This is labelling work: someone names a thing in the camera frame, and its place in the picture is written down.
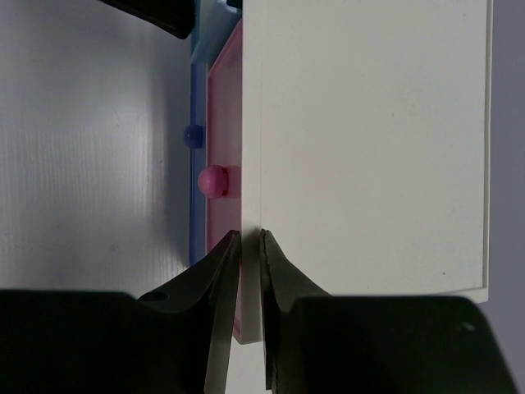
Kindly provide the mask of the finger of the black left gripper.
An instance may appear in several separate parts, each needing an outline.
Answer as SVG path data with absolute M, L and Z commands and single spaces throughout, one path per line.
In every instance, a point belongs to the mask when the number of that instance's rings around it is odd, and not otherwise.
M 187 39 L 195 27 L 194 0 L 101 0 L 132 16 Z

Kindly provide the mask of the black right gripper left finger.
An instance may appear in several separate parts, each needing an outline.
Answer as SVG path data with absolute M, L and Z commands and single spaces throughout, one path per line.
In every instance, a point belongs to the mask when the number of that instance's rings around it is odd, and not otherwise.
M 4 393 L 223 393 L 241 238 L 134 298 L 120 292 L 1 293 Z

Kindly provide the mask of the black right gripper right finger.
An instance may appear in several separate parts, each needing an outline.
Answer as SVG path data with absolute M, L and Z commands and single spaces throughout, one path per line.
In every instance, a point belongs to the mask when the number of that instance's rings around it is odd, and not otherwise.
M 266 230 L 259 261 L 271 392 L 516 392 L 491 327 L 471 300 L 330 295 Z

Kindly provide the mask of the light blue drawer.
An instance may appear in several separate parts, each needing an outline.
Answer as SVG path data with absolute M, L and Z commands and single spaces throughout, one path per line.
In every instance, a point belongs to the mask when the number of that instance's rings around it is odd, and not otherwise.
M 191 38 L 192 64 L 212 65 L 242 17 L 243 0 L 200 0 Z

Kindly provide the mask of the pink drawer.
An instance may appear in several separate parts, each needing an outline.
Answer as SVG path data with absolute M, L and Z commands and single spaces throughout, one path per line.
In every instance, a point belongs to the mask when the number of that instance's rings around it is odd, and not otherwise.
M 243 28 L 237 25 L 208 72 L 206 153 L 199 189 L 207 199 L 206 251 L 241 227 Z

